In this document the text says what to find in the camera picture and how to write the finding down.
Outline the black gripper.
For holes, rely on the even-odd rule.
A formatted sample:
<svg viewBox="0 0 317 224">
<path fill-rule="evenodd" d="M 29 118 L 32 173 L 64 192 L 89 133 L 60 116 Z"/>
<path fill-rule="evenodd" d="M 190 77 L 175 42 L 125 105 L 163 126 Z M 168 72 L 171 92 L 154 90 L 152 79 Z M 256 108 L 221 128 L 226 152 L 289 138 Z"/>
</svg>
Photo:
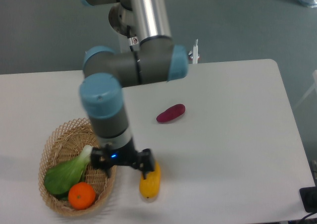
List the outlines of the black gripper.
<svg viewBox="0 0 317 224">
<path fill-rule="evenodd" d="M 155 171 L 155 159 L 151 149 L 137 152 L 134 140 L 131 138 L 126 144 L 116 147 L 114 144 L 106 144 L 99 139 L 101 148 L 92 148 L 90 155 L 93 169 L 100 169 L 107 177 L 111 177 L 112 166 L 129 166 L 142 173 L 143 179 Z"/>
</svg>

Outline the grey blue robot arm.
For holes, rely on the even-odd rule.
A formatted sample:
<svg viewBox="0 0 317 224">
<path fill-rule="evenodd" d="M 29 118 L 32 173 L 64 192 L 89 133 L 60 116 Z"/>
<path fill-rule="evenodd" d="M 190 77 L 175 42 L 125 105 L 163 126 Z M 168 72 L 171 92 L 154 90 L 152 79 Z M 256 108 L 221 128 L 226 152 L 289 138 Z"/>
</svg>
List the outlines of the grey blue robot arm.
<svg viewBox="0 0 317 224">
<path fill-rule="evenodd" d="M 88 50 L 79 95 L 100 144 L 91 153 L 91 165 L 111 175 L 113 166 L 155 170 L 150 149 L 138 152 L 126 114 L 122 88 L 184 78 L 187 51 L 173 43 L 164 0 L 81 0 L 96 6 L 112 4 L 116 26 L 127 39 L 136 37 L 139 48 L 117 54 L 105 46 Z"/>
</svg>

